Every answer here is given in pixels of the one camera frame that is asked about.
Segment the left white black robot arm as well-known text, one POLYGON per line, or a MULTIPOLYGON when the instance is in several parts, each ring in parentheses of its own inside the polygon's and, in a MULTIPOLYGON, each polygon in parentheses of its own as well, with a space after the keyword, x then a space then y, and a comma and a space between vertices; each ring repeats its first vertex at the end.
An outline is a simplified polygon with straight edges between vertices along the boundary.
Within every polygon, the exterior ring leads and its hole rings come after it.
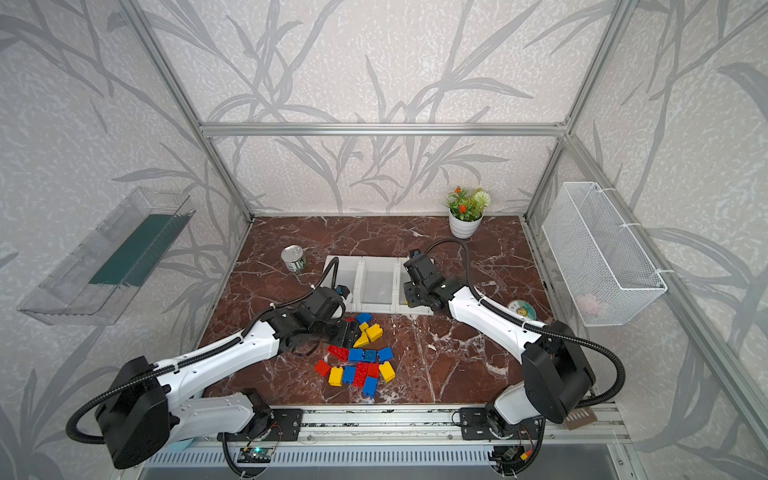
POLYGON ((360 330, 343 318, 349 294, 345 286, 317 287, 198 350, 154 364, 139 356, 123 365, 106 392, 72 414, 65 432, 79 443, 106 445, 117 469, 136 466, 182 440, 259 436, 268 428, 271 409, 257 392, 209 398, 199 392, 306 343, 351 346, 360 330))

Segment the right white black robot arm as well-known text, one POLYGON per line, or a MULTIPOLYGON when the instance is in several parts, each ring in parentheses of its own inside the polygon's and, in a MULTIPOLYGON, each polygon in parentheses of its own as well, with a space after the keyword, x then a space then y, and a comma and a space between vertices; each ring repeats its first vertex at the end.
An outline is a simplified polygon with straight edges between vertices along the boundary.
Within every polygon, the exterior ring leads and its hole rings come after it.
POLYGON ((486 406, 490 429, 499 437, 524 421, 543 417, 562 423, 575 408, 612 399, 623 388, 626 370, 607 348, 573 335, 562 322, 530 320, 477 292, 459 278, 445 278, 432 259, 417 250, 404 264, 410 280, 404 284, 406 303, 427 306, 483 333, 503 347, 522 366, 522 381, 506 387, 486 406), (606 392, 586 398, 596 377, 583 350, 608 358, 616 379, 606 392))

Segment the long red lego brick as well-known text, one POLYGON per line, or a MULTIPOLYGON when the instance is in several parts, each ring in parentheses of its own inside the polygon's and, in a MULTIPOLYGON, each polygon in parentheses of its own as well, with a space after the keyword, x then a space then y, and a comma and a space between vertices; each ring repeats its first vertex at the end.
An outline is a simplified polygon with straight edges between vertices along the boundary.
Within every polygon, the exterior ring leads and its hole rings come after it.
POLYGON ((342 362, 348 362, 349 361, 350 350, 348 348, 344 348, 344 347, 340 347, 340 346, 335 346, 335 345, 329 345, 328 346, 328 353, 332 357, 334 357, 334 358, 336 358, 336 359, 338 359, 338 360, 340 360, 342 362))

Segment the long red lego bottom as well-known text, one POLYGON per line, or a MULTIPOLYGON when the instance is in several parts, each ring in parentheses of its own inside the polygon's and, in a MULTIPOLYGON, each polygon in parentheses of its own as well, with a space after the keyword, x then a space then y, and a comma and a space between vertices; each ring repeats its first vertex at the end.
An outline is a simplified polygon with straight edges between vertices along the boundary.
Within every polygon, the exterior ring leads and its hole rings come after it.
POLYGON ((355 365, 355 373, 353 378, 353 386, 362 388, 365 385, 368 378, 369 364, 365 362, 359 362, 355 365))

